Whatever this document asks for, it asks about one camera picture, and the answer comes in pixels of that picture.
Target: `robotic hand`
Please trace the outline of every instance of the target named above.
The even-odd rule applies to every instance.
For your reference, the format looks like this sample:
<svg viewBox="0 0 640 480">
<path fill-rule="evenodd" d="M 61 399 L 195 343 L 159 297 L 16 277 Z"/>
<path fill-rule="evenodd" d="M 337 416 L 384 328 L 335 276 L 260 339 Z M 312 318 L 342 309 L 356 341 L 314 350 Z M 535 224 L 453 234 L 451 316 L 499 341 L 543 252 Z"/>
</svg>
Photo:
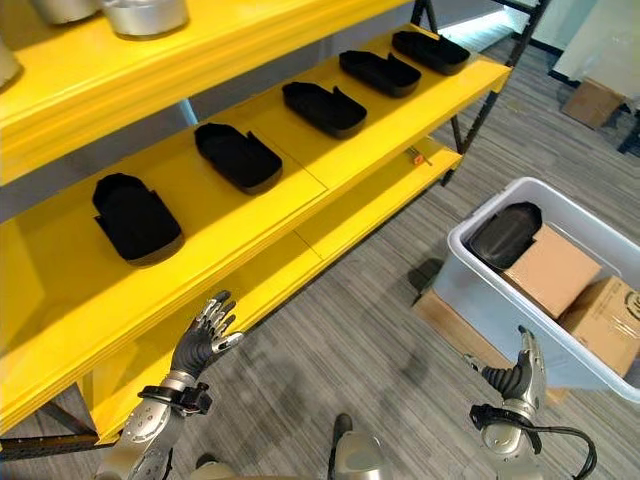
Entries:
<svg viewBox="0 0 640 480">
<path fill-rule="evenodd" d="M 223 291 L 207 302 L 182 335 L 171 359 L 169 374 L 160 386 L 145 387 L 143 400 L 131 413 L 120 440 L 105 456 L 96 480 L 160 480 L 166 478 L 171 449 L 184 419 L 206 414 L 211 397 L 208 385 L 196 381 L 220 355 L 243 338 L 240 332 L 227 335 L 235 319 L 229 312 L 235 302 Z"/>
<path fill-rule="evenodd" d="M 585 440 L 589 454 L 584 466 L 573 478 L 586 478 L 597 462 L 595 445 L 591 439 L 574 428 L 534 425 L 537 414 L 542 410 L 547 386 L 544 360 L 533 334 L 522 326 L 518 330 L 522 335 L 522 349 L 518 363 L 513 368 L 492 368 L 471 355 L 464 356 L 467 363 L 502 395 L 502 408 L 488 404 L 474 405 L 469 414 L 491 452 L 497 478 L 543 479 L 542 469 L 534 456 L 542 451 L 538 433 L 561 433 Z"/>
</svg>

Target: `black foam insert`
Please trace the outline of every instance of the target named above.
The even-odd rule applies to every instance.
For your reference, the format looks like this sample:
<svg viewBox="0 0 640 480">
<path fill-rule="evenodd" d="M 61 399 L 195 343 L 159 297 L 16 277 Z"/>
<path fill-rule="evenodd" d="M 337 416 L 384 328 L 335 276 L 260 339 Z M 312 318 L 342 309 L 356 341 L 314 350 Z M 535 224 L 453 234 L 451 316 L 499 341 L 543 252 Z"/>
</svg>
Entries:
<svg viewBox="0 0 640 480">
<path fill-rule="evenodd" d="M 96 185 L 93 204 L 100 213 L 96 221 L 127 261 L 146 257 L 182 234 L 158 194 L 136 177 L 123 173 L 104 177 Z"/>
<path fill-rule="evenodd" d="M 329 92 L 315 83 L 293 82 L 282 92 L 289 108 L 332 137 L 351 137 L 364 125 L 367 110 L 338 87 Z"/>
<path fill-rule="evenodd" d="M 282 174 L 282 159 L 251 132 L 245 137 L 230 125 L 207 123 L 195 137 L 200 154 L 245 193 L 268 190 Z"/>
<path fill-rule="evenodd" d="M 471 55 L 469 50 L 442 35 L 435 39 L 420 32 L 397 32 L 393 34 L 392 43 L 400 53 L 442 75 L 458 73 Z"/>
<path fill-rule="evenodd" d="M 422 74 L 389 53 L 382 58 L 371 52 L 348 50 L 340 54 L 340 67 L 350 75 L 391 97 L 405 97 L 418 86 Z"/>
<path fill-rule="evenodd" d="M 514 203 L 493 215 L 466 242 L 466 247 L 493 270 L 511 267 L 534 243 L 542 212 L 531 202 Z"/>
</svg>

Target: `white wall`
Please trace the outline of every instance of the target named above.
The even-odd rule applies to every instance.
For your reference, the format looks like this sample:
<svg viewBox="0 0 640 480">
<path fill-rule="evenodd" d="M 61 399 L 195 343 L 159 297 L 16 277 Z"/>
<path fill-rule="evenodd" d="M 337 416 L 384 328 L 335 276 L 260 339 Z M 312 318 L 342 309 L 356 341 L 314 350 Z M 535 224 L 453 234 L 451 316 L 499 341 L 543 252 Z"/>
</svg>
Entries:
<svg viewBox="0 0 640 480">
<path fill-rule="evenodd" d="M 537 0 L 520 0 L 528 5 L 535 5 Z M 552 0 L 547 7 L 533 38 L 547 45 L 564 50 L 576 34 L 582 22 L 597 0 Z M 528 16 L 511 8 L 507 9 L 513 29 L 521 33 Z"/>
<path fill-rule="evenodd" d="M 589 76 L 618 93 L 640 95 L 640 1 L 598 0 L 554 70 Z"/>
</svg>

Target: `box on floor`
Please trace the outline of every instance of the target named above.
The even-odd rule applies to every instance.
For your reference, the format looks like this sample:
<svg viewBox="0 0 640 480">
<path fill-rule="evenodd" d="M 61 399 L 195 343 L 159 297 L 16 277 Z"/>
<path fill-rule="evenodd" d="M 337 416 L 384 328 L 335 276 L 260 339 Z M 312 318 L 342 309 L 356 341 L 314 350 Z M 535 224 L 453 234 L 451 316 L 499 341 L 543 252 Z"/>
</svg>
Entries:
<svg viewBox="0 0 640 480">
<path fill-rule="evenodd" d="M 562 113 L 584 123 L 588 127 L 601 127 L 611 114 L 622 105 L 624 95 L 585 78 L 562 107 Z"/>
</svg>

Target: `shelving unit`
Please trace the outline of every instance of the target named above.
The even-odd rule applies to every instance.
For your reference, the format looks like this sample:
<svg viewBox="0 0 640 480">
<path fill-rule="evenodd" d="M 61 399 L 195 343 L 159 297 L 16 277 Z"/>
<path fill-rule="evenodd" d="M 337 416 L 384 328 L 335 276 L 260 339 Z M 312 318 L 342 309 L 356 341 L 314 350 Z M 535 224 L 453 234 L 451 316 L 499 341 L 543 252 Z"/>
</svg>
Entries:
<svg viewBox="0 0 640 480">
<path fill-rule="evenodd" d="M 29 2 L 2 0 L 0 31 L 25 70 L 2 93 L 0 185 L 403 3 L 187 0 L 190 22 L 182 30 L 132 41 L 114 35 L 101 15 L 48 26 Z"/>
<path fill-rule="evenodd" d="M 432 165 L 415 166 L 401 154 L 213 287 L 210 292 L 231 290 L 238 301 L 233 330 L 248 330 L 460 160 L 432 140 L 416 148 Z M 83 379 L 81 391 L 104 442 L 122 428 L 136 394 L 167 373 L 176 339 L 205 299 L 163 320 Z"/>
<path fill-rule="evenodd" d="M 191 23 L 150 42 L 115 37 L 100 17 L 30 32 L 4 20 L 5 40 L 26 70 L 2 94 L 2 182 L 404 3 L 187 1 Z M 14 15 L 2 17 L 19 18 L 17 5 L 24 3 L 7 3 L 3 13 Z M 428 3 L 416 2 L 414 23 Z M 391 34 L 362 49 L 386 55 Z M 74 55 L 56 55 L 69 51 Z M 282 179 L 260 196 L 246 196 L 220 177 L 187 129 L 0 225 L 0 305 L 10 319 L 0 331 L 0 371 L 9 372 L 0 387 L 0 434 L 77 382 L 97 431 L 85 432 L 83 443 L 65 439 L 65 451 L 113 441 L 136 393 L 166 373 L 176 340 L 208 294 L 233 290 L 239 302 L 232 328 L 246 331 L 415 195 L 450 176 L 466 151 L 459 131 L 454 125 L 458 153 L 425 136 L 483 95 L 497 95 L 511 68 L 477 55 L 459 74 L 443 77 L 394 53 L 422 72 L 406 98 L 361 84 L 336 58 L 293 79 L 337 85 L 367 108 L 363 130 L 349 140 L 327 137 L 289 111 L 280 86 L 208 120 L 251 130 L 282 157 Z M 57 76 L 46 71 L 51 58 L 59 58 Z M 430 163 L 413 165 L 405 153 L 411 145 Z M 96 182 L 114 172 L 156 190 L 180 223 L 186 243 L 168 260 L 129 266 L 93 220 Z M 35 439 L 36 453 L 25 453 L 22 439 L 2 440 L 0 458 L 60 453 L 60 438 L 50 445 Z"/>
<path fill-rule="evenodd" d="M 390 35 L 365 48 L 382 51 L 390 45 Z M 482 56 L 455 77 L 418 68 L 423 72 L 420 86 L 404 99 L 389 99 L 368 89 L 343 74 L 335 58 L 298 77 L 340 85 L 367 105 L 365 128 L 348 141 L 317 132 L 290 112 L 279 86 L 210 119 L 254 131 L 282 156 L 284 176 L 263 195 L 246 196 L 216 174 L 198 154 L 188 129 L 0 226 L 7 258 L 0 301 L 12 319 L 0 340 L 7 352 L 0 359 L 0 370 L 12 372 L 2 385 L 2 431 L 448 116 L 501 88 L 509 73 Z M 131 267 L 117 256 L 93 220 L 96 212 L 91 204 L 97 180 L 113 172 L 135 175 L 159 193 L 187 239 L 176 255 L 146 269 Z M 76 345 L 73 349 L 70 342 Z M 36 379 L 34 371 L 39 372 Z"/>
</svg>

